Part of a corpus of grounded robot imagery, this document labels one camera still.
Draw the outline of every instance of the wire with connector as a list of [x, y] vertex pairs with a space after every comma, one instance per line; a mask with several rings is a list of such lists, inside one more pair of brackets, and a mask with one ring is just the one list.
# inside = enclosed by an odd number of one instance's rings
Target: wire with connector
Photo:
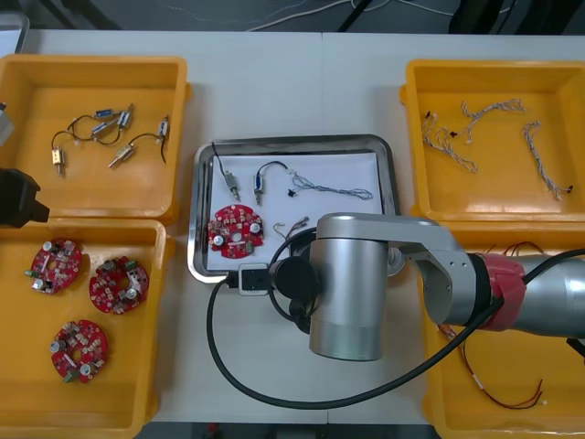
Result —
[[217, 150], [216, 144], [214, 142], [211, 142], [211, 148], [213, 149], [213, 154], [218, 159], [219, 172], [223, 176], [223, 179], [226, 182], [226, 186], [228, 187], [229, 192], [231, 192], [231, 195], [234, 196], [236, 201], [240, 201], [238, 182], [236, 181], [236, 178], [234, 177], [234, 175], [231, 172], [226, 171], [223, 168], [223, 163], [221, 163], [221, 158], [219, 158], [218, 150]]

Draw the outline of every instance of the yellow plastic bin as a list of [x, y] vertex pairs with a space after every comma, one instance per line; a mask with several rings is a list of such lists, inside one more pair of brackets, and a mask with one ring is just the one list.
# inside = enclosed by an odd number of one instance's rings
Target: yellow plastic bin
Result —
[[[46, 295], [31, 289], [24, 270], [54, 238], [74, 240], [84, 256], [75, 282]], [[148, 219], [52, 219], [0, 230], [0, 437], [126, 439], [140, 432], [156, 411], [155, 333], [173, 249], [165, 227]], [[148, 272], [148, 297], [126, 315], [104, 314], [90, 301], [90, 278], [102, 262], [124, 255]], [[108, 362], [88, 384], [66, 384], [48, 345], [63, 324], [80, 319], [105, 332]]]
[[[437, 221], [585, 221], [585, 63], [420, 59], [406, 74], [400, 98], [409, 119], [414, 212]], [[462, 102], [479, 112], [513, 98], [527, 111], [492, 111], [473, 128], [470, 145], [465, 135], [451, 140], [455, 153], [477, 164], [476, 174], [422, 142], [427, 112], [437, 114], [437, 127], [460, 132], [471, 122]], [[542, 123], [535, 146], [547, 174], [574, 187], [561, 201], [522, 134], [533, 121]]]
[[[521, 241], [532, 241], [551, 254], [585, 247], [583, 224], [533, 222], [518, 227], [514, 222], [502, 222], [496, 228], [491, 222], [452, 222], [448, 227], [468, 252], [502, 252]], [[425, 354], [429, 357], [446, 344], [446, 339], [426, 312], [423, 315]], [[459, 352], [454, 351], [426, 374], [423, 409], [442, 438], [585, 437], [585, 365], [564, 338], [514, 330], [477, 331], [465, 346], [474, 373], [500, 401], [528, 399], [542, 379], [541, 401], [547, 404], [529, 410], [497, 406], [478, 389]]]
[[[189, 95], [186, 62], [180, 58], [10, 55], [0, 61], [0, 102], [6, 103], [16, 129], [0, 147], [0, 167], [15, 167], [32, 176], [41, 186], [38, 199], [51, 208], [52, 217], [170, 223], [178, 215], [176, 170]], [[126, 110], [131, 103], [132, 124], [114, 145], [75, 145], [66, 134], [56, 139], [66, 156], [66, 177], [59, 177], [51, 161], [54, 134], [78, 116], [101, 109]], [[166, 114], [170, 126], [166, 164], [160, 144], [145, 137], [127, 162], [108, 168], [133, 137], [156, 133]], [[77, 133], [89, 136], [96, 124], [82, 120]]]

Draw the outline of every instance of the round circuit board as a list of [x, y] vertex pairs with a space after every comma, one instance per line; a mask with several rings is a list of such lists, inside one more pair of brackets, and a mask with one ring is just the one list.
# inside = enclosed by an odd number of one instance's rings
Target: round circuit board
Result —
[[89, 320], [68, 322], [49, 345], [51, 360], [65, 382], [93, 379], [105, 366], [108, 340], [103, 331]]
[[81, 267], [81, 251], [70, 240], [47, 241], [38, 251], [30, 270], [25, 274], [34, 279], [33, 289], [45, 293], [58, 293], [77, 277]]
[[104, 262], [90, 279], [90, 300], [103, 313], [124, 314], [146, 300], [148, 274], [127, 257]]
[[207, 236], [211, 250], [221, 252], [224, 258], [245, 258], [263, 244], [262, 218], [248, 206], [226, 206], [207, 225]]

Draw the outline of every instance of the white table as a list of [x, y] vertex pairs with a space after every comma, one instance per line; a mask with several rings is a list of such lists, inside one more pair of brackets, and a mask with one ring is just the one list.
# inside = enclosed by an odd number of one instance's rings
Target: white table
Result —
[[[233, 389], [208, 353], [210, 287], [186, 268], [193, 155], [211, 138], [372, 133], [394, 154], [400, 206], [413, 202], [409, 138], [399, 86], [416, 58], [585, 59], [585, 37], [469, 37], [366, 34], [31, 31], [25, 51], [177, 55], [188, 61], [195, 97], [187, 105], [179, 174], [181, 216], [159, 324], [156, 421], [224, 423], [425, 423], [424, 378], [387, 395], [329, 412], [256, 402]], [[422, 362], [416, 274], [388, 291], [385, 354], [347, 363], [311, 353], [307, 336], [266, 297], [225, 290], [216, 305], [218, 348], [234, 375], [271, 396], [320, 401], [366, 391]]]

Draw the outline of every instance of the thin wire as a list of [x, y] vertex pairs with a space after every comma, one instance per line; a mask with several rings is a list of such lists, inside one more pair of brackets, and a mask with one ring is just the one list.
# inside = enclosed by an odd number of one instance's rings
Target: thin wire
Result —
[[216, 157], [218, 158], [219, 171], [221, 172], [221, 175], [225, 178], [226, 177], [226, 173], [223, 172], [223, 164], [221, 163], [221, 159], [219, 158], [218, 150], [216, 149], [216, 144], [214, 142], [211, 142], [211, 147], [213, 148], [213, 154], [215, 154]]
[[299, 190], [312, 189], [318, 192], [334, 192], [336, 194], [348, 195], [350, 197], [356, 197], [363, 200], [372, 199], [374, 197], [374, 195], [369, 190], [365, 189], [336, 189], [334, 187], [319, 186], [310, 181], [308, 178], [299, 176], [297, 173], [294, 173], [292, 176], [292, 183]]
[[486, 114], [488, 114], [492, 110], [502, 110], [503, 112], [525, 112], [527, 109], [522, 104], [522, 100], [520, 100], [518, 98], [514, 98], [514, 99], [511, 99], [509, 101], [492, 103], [491, 105], [488, 105], [487, 107], [485, 107], [483, 110], [481, 110], [479, 112], [469, 112], [469, 110], [467, 109], [467, 102], [465, 102], [465, 101], [461, 102], [461, 112], [463, 113], [463, 115], [472, 118], [472, 122], [461, 131], [461, 133], [467, 133], [467, 141], [466, 141], [467, 144], [470, 144], [473, 141], [472, 131], [473, 131], [473, 127], [475, 126], [475, 124], [478, 123], [482, 117], [484, 117]]
[[286, 224], [284, 224], [283, 222], [277, 222], [276, 224], [274, 224], [272, 226], [272, 229], [277, 232], [279, 235], [282, 236], [282, 238], [286, 241], [286, 236], [280, 231], [278, 230], [280, 227], [284, 227]]
[[[380, 7], [384, 7], [385, 5], [387, 5], [388, 3], [390, 3], [391, 1], [392, 0], [384, 0], [379, 5], [367, 7], [366, 9], [364, 9], [364, 12], [372, 12], [372, 11], [375, 11], [376, 9], [379, 9]], [[353, 7], [354, 9], [356, 9], [356, 2], [355, 2], [355, 0], [350, 0], [350, 3], [351, 3], [351, 7]]]
[[534, 136], [538, 132], [539, 129], [540, 129], [540, 121], [534, 121], [531, 123], [527, 123], [523, 129], [524, 138], [526, 139], [526, 141], [528, 143], [528, 147], [530, 148], [532, 155], [534, 156], [535, 160], [537, 161], [538, 173], [545, 180], [548, 188], [555, 195], [555, 198], [561, 199], [560, 192], [566, 192], [566, 193], [570, 194], [571, 190], [573, 190], [573, 186], [571, 185], [569, 187], [558, 187], [555, 184], [555, 182], [552, 181], [550, 179], [550, 177], [547, 175], [547, 173], [545, 172], [545, 168], [542, 165], [542, 159], [540, 158], [540, 155], [538, 154], [538, 151], [537, 151], [536, 147], [534, 146]]
[[478, 168], [477, 168], [477, 165], [475, 164], [474, 161], [469, 160], [467, 158], [463, 158], [453, 151], [453, 147], [451, 145], [451, 142], [449, 142], [449, 135], [451, 135], [451, 133], [449, 133], [449, 130], [447, 130], [447, 128], [445, 128], [445, 127], [439, 128], [437, 130], [437, 133], [435, 134], [435, 137], [436, 137], [439, 145], [436, 145], [431, 140], [432, 128], [435, 126], [436, 123], [437, 123], [437, 114], [435, 114], [435, 113], [431, 114], [431, 112], [427, 112], [427, 115], [424, 118], [424, 123], [422, 124], [422, 129], [421, 129], [422, 130], [422, 142], [424, 144], [430, 146], [431, 148], [436, 149], [437, 151], [441, 151], [442, 153], [445, 153], [446, 155], [448, 155], [450, 158], [455, 160], [457, 163], [459, 163], [461, 166], [463, 166], [468, 171], [476, 173]]
[[518, 3], [518, 1], [517, 0], [514, 0], [514, 2], [512, 3], [512, 5], [510, 7], [508, 7], [508, 12], [505, 14], [505, 17], [502, 20], [502, 23], [500, 24], [500, 27], [497, 29], [497, 32], [495, 32], [496, 34], [499, 34], [500, 32], [502, 32], [502, 29], [504, 28], [505, 23], [508, 21], [508, 18], [510, 17], [510, 15], [512, 15], [512, 11], [516, 7], [516, 3]]
[[[455, 330], [452, 327], [450, 327], [449, 325], [438, 325], [437, 328], [443, 333], [443, 335], [445, 335], [445, 337], [448, 340], [452, 340], [455, 338], [455, 336], [457, 336], [457, 333], [455, 332]], [[461, 358], [463, 360], [463, 364], [465, 365], [465, 368], [472, 376], [473, 380], [475, 381], [475, 384], [477, 384], [477, 387], [480, 389], [480, 391], [488, 399], [490, 399], [492, 402], [499, 405], [500, 407], [504, 407], [505, 409], [509, 409], [509, 410], [531, 409], [532, 407], [534, 407], [535, 405], [537, 405], [539, 403], [540, 397], [542, 396], [542, 391], [540, 389], [542, 388], [543, 380], [540, 380], [540, 382], [538, 383], [537, 390], [534, 392], [532, 397], [530, 397], [528, 400], [518, 402], [516, 404], [507, 404], [505, 402], [500, 402], [499, 400], [496, 399], [496, 397], [494, 397], [492, 394], [490, 394], [485, 389], [482, 382], [480, 382], [479, 378], [477, 377], [477, 375], [473, 371], [473, 368], [472, 368], [471, 364], [469, 363], [469, 360], [467, 359], [467, 353], [466, 353], [465, 348], [467, 346], [468, 341], [469, 341], [469, 338], [467, 340], [465, 340], [461, 345], [459, 345], [459, 347], [458, 347], [459, 353], [461, 354]]]
[[288, 170], [288, 168], [289, 168], [283, 162], [281, 162], [279, 160], [273, 160], [271, 162], [265, 163], [264, 165], [260, 166], [260, 169], [258, 169], [258, 171], [256, 172], [256, 177], [260, 175], [260, 172], [262, 172], [262, 169], [264, 169], [265, 167], [268, 167], [268, 166], [272, 166], [272, 165], [282, 166], [286, 170]]
[[351, 0], [338, 0], [337, 2], [331, 3], [329, 5], [321, 6], [317, 9], [312, 9], [310, 11], [305, 11], [305, 12], [300, 12], [298, 14], [293, 14], [291, 16], [286, 16], [284, 18], [280, 18], [278, 20], [272, 21], [270, 23], [267, 23], [266, 25], [253, 27], [252, 29], [246, 30], [246, 32], [256, 32], [257, 30], [262, 30], [262, 29], [265, 29], [267, 27], [273, 27], [273, 26], [279, 25], [280, 23], [283, 23], [285, 21], [292, 20], [293, 18], [298, 18], [299, 16], [310, 16], [312, 14], [316, 14], [318, 12], [325, 11], [326, 9], [329, 9], [331, 7], [334, 7], [334, 6], [342, 5], [344, 3], [351, 3]]

